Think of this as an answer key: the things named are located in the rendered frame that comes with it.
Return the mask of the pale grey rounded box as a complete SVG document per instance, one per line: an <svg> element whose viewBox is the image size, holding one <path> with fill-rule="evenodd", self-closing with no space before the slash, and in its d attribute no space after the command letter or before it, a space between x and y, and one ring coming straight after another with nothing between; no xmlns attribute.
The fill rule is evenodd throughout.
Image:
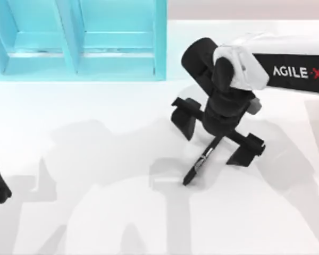
<svg viewBox="0 0 319 255"><path fill-rule="evenodd" d="M249 106L246 110L248 114L256 115L262 108L262 104L259 98L254 98L250 101Z"/></svg>

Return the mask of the black pen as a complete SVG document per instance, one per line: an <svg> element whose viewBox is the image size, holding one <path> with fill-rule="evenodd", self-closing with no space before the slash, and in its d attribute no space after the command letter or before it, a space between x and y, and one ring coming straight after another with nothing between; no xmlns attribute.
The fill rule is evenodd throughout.
<svg viewBox="0 0 319 255"><path fill-rule="evenodd" d="M192 168L187 172L185 177L183 178L182 184L184 186L187 186L192 182L192 180L197 176L198 171L202 168L202 166L207 161L210 154L213 152L213 150L217 147L217 145L220 143L223 137L215 137L212 142L207 146L207 148L204 150L204 152L199 156L197 161L194 163Z"/></svg>

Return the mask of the light blue rack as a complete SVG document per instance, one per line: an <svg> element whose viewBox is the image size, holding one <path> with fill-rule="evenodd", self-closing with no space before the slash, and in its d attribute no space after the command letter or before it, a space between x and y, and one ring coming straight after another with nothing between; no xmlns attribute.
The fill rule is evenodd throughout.
<svg viewBox="0 0 319 255"><path fill-rule="evenodd" d="M167 0L0 0L0 81L166 78Z"/></svg>

